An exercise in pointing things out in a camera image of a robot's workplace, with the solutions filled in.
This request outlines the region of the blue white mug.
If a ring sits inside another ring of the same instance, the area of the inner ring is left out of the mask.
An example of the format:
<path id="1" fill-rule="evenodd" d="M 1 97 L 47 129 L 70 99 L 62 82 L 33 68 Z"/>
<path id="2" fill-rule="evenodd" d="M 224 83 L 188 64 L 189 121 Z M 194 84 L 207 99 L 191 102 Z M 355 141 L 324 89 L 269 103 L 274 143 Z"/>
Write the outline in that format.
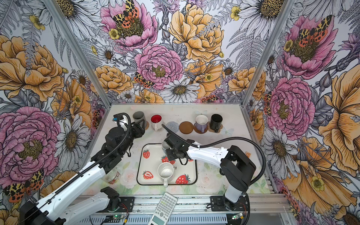
<path id="1" fill-rule="evenodd" d="M 167 153 L 166 150 L 169 149 L 168 144 L 165 141 L 163 141 L 161 145 L 163 152 L 166 154 Z"/>

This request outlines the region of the blue grey fabric coaster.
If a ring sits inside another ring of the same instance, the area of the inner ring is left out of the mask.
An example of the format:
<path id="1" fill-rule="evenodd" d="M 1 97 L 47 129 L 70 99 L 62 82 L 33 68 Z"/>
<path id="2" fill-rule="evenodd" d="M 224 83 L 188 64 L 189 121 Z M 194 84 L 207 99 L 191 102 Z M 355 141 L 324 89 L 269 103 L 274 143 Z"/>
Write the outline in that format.
<path id="1" fill-rule="evenodd" d="M 170 129 L 172 132 L 177 133 L 179 131 L 179 124 L 174 122 L 174 121 L 170 121 L 166 124 L 166 127 L 168 129 Z"/>

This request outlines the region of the grey mug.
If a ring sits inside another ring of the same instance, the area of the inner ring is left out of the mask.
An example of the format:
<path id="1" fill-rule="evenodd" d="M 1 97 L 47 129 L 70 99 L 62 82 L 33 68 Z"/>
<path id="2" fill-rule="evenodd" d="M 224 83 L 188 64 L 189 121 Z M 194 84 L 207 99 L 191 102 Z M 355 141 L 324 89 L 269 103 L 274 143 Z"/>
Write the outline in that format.
<path id="1" fill-rule="evenodd" d="M 133 114 L 133 119 L 136 125 L 139 125 L 142 129 L 145 130 L 145 124 L 146 124 L 146 117 L 144 112 L 137 111 Z"/>

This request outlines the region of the woven rattan round coaster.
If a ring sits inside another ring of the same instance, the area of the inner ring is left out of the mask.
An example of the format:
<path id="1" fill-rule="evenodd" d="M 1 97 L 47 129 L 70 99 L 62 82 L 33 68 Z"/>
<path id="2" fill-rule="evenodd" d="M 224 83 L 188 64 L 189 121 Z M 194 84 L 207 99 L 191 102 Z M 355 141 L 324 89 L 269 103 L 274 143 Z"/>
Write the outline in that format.
<path id="1" fill-rule="evenodd" d="M 149 128 L 150 124 L 149 122 L 147 121 L 146 124 L 145 124 L 145 130 L 147 130 Z"/>

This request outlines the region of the red mug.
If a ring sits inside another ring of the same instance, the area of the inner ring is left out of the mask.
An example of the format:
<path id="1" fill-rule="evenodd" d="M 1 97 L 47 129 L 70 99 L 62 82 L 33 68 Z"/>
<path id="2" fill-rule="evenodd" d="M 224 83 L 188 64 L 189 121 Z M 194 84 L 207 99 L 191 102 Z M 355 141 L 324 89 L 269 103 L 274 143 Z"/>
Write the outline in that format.
<path id="1" fill-rule="evenodd" d="M 162 130 L 163 118 L 160 114 L 151 116 L 151 127 L 154 131 L 158 132 Z"/>

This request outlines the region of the purple white mug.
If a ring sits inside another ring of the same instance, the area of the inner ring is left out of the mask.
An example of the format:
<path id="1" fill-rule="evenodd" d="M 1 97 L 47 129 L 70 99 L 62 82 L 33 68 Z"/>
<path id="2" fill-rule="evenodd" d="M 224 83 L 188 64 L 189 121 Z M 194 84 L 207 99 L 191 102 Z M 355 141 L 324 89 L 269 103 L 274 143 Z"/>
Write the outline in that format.
<path id="1" fill-rule="evenodd" d="M 208 117 L 205 115 L 198 115 L 194 127 L 198 130 L 204 131 L 208 127 Z"/>

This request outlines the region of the black mug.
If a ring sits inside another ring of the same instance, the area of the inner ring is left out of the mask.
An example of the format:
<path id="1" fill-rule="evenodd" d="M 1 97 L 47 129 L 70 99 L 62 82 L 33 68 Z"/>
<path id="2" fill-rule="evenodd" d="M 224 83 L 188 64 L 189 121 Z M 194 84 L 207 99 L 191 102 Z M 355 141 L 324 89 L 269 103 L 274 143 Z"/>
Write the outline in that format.
<path id="1" fill-rule="evenodd" d="M 223 117 L 220 114 L 213 114 L 211 116 L 210 126 L 213 130 L 218 130 L 223 122 Z"/>

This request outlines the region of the brown round wooden coaster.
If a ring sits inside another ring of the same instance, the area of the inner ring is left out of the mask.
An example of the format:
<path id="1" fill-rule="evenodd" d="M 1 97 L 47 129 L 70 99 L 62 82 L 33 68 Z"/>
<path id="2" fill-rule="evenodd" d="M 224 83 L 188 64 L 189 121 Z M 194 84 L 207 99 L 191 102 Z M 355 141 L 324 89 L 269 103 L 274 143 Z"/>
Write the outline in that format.
<path id="1" fill-rule="evenodd" d="M 202 130 L 198 130 L 196 127 L 194 127 L 194 131 L 195 131 L 196 133 L 198 133 L 198 134 L 204 134 L 204 133 L 206 133 L 206 132 L 208 131 L 208 128 L 206 127 L 205 130 L 202 131 Z"/>

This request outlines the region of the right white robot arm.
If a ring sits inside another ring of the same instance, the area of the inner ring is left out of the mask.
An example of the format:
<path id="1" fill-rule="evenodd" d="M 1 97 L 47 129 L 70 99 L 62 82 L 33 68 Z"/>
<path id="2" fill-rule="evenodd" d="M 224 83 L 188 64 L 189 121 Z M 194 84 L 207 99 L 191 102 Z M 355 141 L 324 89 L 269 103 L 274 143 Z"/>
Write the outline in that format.
<path id="1" fill-rule="evenodd" d="M 168 146 L 165 152 L 169 160 L 197 160 L 220 168 L 229 183 L 223 196 L 224 204 L 228 208 L 233 207 L 240 196 L 244 195 L 248 188 L 262 176 L 260 173 L 253 178 L 257 167 L 239 147 L 232 145 L 230 148 L 214 148 L 214 145 L 231 140 L 241 140 L 252 144 L 264 157 L 260 146 L 244 137 L 231 137 L 201 145 L 194 141 L 185 140 L 177 134 L 169 133 L 164 140 Z"/>

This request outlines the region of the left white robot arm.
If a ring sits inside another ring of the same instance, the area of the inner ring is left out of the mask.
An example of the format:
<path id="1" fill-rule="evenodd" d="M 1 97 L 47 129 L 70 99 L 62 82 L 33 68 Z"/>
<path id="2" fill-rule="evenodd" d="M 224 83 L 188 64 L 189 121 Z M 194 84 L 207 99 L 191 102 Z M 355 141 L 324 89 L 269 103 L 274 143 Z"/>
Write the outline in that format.
<path id="1" fill-rule="evenodd" d="M 144 120 L 120 124 L 106 135 L 106 142 L 83 169 L 58 189 L 37 202 L 28 201 L 20 207 L 20 225 L 55 224 L 66 208 L 89 186 L 113 170 L 131 149 L 136 138 L 145 133 Z"/>

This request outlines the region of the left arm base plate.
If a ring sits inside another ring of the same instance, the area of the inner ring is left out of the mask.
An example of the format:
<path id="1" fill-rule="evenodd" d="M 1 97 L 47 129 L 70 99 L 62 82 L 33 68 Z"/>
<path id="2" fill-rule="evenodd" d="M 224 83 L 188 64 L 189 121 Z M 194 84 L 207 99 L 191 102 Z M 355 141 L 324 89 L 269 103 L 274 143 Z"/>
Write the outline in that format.
<path id="1" fill-rule="evenodd" d="M 121 196 L 115 200 L 115 205 L 112 212 L 132 212 L 135 204 L 135 197 L 132 196 Z"/>

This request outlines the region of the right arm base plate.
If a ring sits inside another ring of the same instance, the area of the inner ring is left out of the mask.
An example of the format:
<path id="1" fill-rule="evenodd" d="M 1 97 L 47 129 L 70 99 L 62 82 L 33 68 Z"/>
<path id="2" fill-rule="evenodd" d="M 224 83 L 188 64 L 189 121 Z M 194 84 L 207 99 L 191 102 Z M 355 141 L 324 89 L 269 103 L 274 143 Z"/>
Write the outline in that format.
<path id="1" fill-rule="evenodd" d="M 213 212 L 245 212 L 249 211 L 249 199 L 247 195 L 242 195 L 236 203 L 233 203 L 224 196 L 210 196 L 210 206 Z"/>

